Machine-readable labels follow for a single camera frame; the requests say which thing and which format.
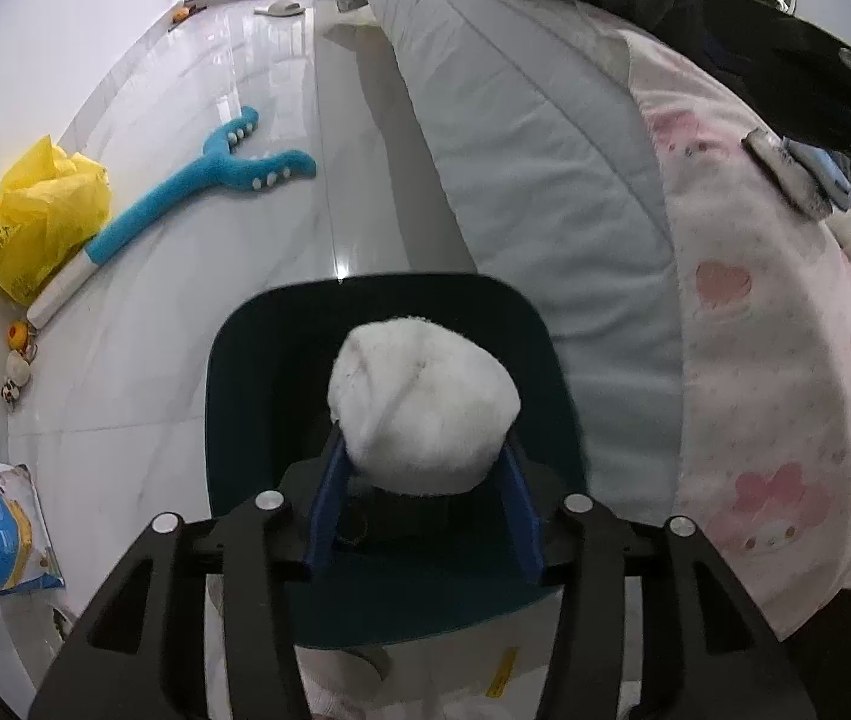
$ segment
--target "white pom-pom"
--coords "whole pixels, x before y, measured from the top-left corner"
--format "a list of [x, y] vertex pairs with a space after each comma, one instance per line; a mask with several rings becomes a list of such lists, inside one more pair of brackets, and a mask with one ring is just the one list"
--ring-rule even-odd
[[13, 350], [6, 357], [6, 378], [16, 386], [26, 386], [32, 378], [32, 370], [25, 358]]
[[345, 339], [328, 406], [352, 464], [373, 485], [453, 495], [489, 473], [520, 402], [483, 348], [422, 319], [392, 319]]

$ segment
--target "black plastic bracket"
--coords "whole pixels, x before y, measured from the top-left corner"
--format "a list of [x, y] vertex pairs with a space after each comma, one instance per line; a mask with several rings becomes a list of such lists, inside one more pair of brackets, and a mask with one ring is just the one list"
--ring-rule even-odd
[[[333, 431], [318, 461], [286, 475], [285, 493], [218, 520], [153, 520], [65, 642], [30, 719], [205, 718], [203, 594], [206, 574], [221, 573], [232, 716], [308, 720], [282, 585], [321, 567], [315, 536], [330, 538], [350, 468], [341, 450]], [[814, 720], [771, 629], [694, 522], [621, 520], [531, 463], [513, 436], [494, 474], [516, 557], [537, 584], [564, 586], [539, 720], [617, 716], [630, 575], [644, 610], [633, 718]]]

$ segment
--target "blue plush toy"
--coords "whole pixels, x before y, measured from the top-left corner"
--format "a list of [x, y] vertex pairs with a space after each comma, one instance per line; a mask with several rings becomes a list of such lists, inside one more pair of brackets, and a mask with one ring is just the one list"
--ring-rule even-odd
[[89, 276], [142, 230], [197, 191], [216, 185], [258, 191], [292, 175], [315, 177], [315, 160], [303, 151], [283, 151], [263, 159], [232, 156], [232, 149], [257, 126], [258, 112], [243, 105], [238, 119], [223, 124], [206, 138], [201, 157], [166, 178], [107, 223], [56, 274], [29, 307], [29, 322], [37, 329], [45, 327]]

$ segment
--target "silver screw head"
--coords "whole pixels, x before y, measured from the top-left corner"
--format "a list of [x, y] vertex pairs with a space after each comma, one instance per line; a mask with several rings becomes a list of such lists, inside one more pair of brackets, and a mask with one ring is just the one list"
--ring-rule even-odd
[[263, 512], [273, 512], [285, 503], [285, 497], [278, 490], [265, 490], [255, 497], [255, 507]]
[[178, 527], [179, 517], [176, 517], [172, 512], [163, 512], [152, 520], [152, 530], [155, 533], [172, 533]]
[[585, 514], [586, 512], [591, 512], [594, 505], [595, 504], [592, 503], [592, 499], [587, 495], [582, 495], [582, 493], [566, 495], [566, 509], [568, 509], [569, 512], [574, 512], [574, 514]]
[[673, 517], [668, 527], [672, 533], [682, 538], [688, 538], [692, 533], [695, 533], [695, 523], [688, 517]]
[[841, 64], [851, 70], [851, 49], [849, 47], [842, 46], [839, 49], [839, 59], [841, 60]]

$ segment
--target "chair backrest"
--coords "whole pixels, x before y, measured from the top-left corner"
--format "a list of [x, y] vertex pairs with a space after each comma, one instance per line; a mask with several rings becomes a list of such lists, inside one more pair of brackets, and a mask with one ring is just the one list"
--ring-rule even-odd
[[[249, 300], [208, 362], [206, 475], [213, 515], [278, 485], [321, 453], [328, 378], [353, 327], [423, 317], [491, 352], [522, 401], [515, 423], [530, 459], [585, 488], [578, 429], [542, 320], [512, 288], [484, 276], [408, 274], [285, 287]], [[321, 581], [289, 586], [297, 643], [345, 647], [409, 640], [521, 608], [524, 583], [490, 485], [469, 493], [450, 531], [336, 555]]]

